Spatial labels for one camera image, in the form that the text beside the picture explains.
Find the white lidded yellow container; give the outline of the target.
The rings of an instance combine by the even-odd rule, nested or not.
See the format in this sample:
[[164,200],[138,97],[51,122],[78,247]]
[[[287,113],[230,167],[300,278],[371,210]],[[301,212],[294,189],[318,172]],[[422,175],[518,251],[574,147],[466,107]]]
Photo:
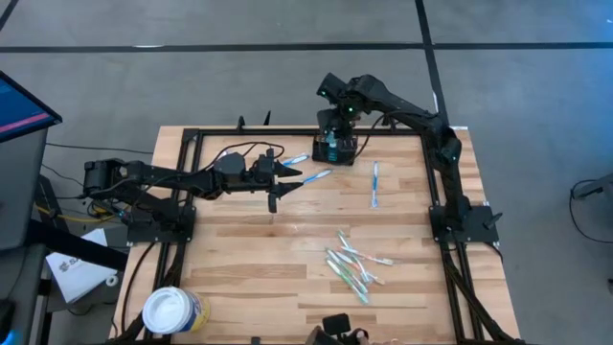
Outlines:
[[145,302],[142,318],[148,331],[154,334],[195,332],[211,315],[210,303],[199,295],[178,287],[161,287]]

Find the blue screen monitor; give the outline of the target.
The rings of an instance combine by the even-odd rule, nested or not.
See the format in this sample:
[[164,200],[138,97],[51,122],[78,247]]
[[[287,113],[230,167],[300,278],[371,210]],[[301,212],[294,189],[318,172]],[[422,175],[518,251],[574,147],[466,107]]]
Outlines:
[[50,106],[0,70],[0,143],[62,122]]

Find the grey cabinet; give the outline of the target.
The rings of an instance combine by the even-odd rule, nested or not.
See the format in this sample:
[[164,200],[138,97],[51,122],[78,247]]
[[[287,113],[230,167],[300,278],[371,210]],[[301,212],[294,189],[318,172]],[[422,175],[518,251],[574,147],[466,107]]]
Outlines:
[[0,143],[0,251],[27,238],[46,139],[42,129]]

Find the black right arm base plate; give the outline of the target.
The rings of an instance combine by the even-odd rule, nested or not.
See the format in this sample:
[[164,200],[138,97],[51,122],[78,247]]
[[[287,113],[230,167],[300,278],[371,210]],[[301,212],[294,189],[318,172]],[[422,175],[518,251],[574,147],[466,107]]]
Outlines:
[[447,221],[444,210],[444,206],[433,206],[429,210],[432,237],[436,242],[499,241],[496,221],[502,214],[494,215],[489,206],[471,206],[461,222],[454,224]]

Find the white paper booklet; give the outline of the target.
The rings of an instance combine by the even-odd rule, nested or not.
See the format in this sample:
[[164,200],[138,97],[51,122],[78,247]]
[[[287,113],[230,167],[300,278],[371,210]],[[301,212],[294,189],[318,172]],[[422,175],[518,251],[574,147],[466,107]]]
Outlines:
[[[103,227],[95,228],[80,237],[109,247]],[[66,303],[76,302],[97,286],[105,283],[108,276],[119,273],[118,270],[91,264],[54,251],[46,256],[46,261]]]

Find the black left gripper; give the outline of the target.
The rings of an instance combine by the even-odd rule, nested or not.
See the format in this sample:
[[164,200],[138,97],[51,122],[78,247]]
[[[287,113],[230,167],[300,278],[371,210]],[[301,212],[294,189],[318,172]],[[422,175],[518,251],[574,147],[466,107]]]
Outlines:
[[[274,157],[274,150],[272,148],[269,148],[265,151],[264,155],[272,155]],[[272,178],[269,178],[267,180],[257,180],[254,178],[254,175],[252,173],[253,165],[248,170],[249,178],[253,183],[259,184],[260,188],[267,192],[267,205],[268,205],[269,211],[277,210],[276,197],[283,197],[289,194],[290,192],[301,188],[304,185],[303,182],[287,182],[287,183],[278,182],[277,183],[277,193],[276,193],[275,170],[274,170],[274,176]],[[296,176],[296,175],[301,175],[301,174],[302,172],[299,170],[292,169],[282,164],[279,161],[276,162],[276,175],[277,176]]]

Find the black diagonal bar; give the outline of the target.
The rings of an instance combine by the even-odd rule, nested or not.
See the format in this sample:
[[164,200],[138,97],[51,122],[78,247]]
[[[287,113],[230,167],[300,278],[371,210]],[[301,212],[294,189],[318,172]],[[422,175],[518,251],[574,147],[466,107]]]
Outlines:
[[85,262],[124,271],[128,255],[41,221],[31,219],[25,233],[25,245],[43,244],[47,249]]

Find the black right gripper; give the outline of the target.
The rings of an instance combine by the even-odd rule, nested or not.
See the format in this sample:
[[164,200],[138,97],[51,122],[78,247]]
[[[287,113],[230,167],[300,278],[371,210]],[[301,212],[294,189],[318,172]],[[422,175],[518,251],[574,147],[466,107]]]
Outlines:
[[317,143],[326,146],[329,142],[326,134],[333,131],[337,141],[343,142],[341,150],[357,150],[358,137],[353,132],[355,123],[352,115],[344,114],[339,108],[328,108],[319,110],[316,118],[319,127]]

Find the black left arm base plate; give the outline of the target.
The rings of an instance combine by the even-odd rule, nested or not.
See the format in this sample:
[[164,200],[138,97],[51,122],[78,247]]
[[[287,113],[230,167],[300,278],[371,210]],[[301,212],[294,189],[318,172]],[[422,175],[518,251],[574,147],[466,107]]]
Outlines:
[[185,243],[193,237],[196,209],[180,206],[177,215],[136,208],[125,217],[129,242]]

